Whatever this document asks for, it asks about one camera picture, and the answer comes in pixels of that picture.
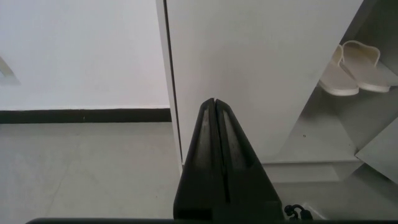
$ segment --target black cable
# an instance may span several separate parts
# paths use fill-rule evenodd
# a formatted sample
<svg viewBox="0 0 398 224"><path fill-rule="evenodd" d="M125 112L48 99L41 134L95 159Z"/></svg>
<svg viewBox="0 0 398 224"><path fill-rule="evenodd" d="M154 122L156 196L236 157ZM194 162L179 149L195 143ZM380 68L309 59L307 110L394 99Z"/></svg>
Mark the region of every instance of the black cable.
<svg viewBox="0 0 398 224"><path fill-rule="evenodd" d="M286 205L284 211L287 216L292 216L289 220L299 220L299 214L295 211L296 208L300 209L301 220L313 220L310 211L304 209L301 205Z"/></svg>

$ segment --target cabinet door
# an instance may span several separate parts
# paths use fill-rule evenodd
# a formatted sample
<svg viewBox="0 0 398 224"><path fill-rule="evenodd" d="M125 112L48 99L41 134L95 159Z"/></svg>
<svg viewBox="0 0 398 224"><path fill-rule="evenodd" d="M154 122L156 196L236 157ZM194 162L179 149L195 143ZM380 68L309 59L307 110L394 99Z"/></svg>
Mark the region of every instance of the cabinet door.
<svg viewBox="0 0 398 224"><path fill-rule="evenodd" d="M201 103L229 104L260 161L287 139L362 0L168 0L185 159Z"/></svg>

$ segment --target black baseboard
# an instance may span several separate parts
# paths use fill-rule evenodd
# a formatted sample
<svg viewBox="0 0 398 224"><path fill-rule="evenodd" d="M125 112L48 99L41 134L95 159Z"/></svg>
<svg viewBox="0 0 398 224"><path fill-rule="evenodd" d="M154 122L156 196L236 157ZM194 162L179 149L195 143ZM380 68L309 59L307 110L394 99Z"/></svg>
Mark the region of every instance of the black baseboard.
<svg viewBox="0 0 398 224"><path fill-rule="evenodd" d="M0 124L171 122L170 109L0 111Z"/></svg>

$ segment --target slipper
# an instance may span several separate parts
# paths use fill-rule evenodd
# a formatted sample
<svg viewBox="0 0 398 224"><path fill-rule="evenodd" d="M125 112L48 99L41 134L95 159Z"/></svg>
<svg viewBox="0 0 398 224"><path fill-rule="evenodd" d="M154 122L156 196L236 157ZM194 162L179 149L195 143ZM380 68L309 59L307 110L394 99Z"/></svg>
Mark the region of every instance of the slipper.
<svg viewBox="0 0 398 224"><path fill-rule="evenodd" d="M343 44L341 67L363 90L385 93L390 86L377 70L380 50L376 47L349 40Z"/></svg>
<svg viewBox="0 0 398 224"><path fill-rule="evenodd" d="M359 92L356 82L340 67L343 59L343 48L337 46L335 53L326 67L318 84L329 94L335 96L352 96Z"/></svg>

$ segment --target gray tile floor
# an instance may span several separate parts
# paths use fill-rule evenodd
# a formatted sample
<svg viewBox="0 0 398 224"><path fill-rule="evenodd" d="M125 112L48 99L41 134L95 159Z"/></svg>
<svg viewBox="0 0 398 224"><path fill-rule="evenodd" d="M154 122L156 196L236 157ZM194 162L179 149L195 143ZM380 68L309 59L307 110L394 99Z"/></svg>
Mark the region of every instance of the gray tile floor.
<svg viewBox="0 0 398 224"><path fill-rule="evenodd" d="M172 218L171 123L0 125L0 223L37 217ZM368 166L342 182L274 184L315 218L398 220L398 186Z"/></svg>
<svg viewBox="0 0 398 224"><path fill-rule="evenodd" d="M0 125L0 223L172 218L171 123Z"/></svg>

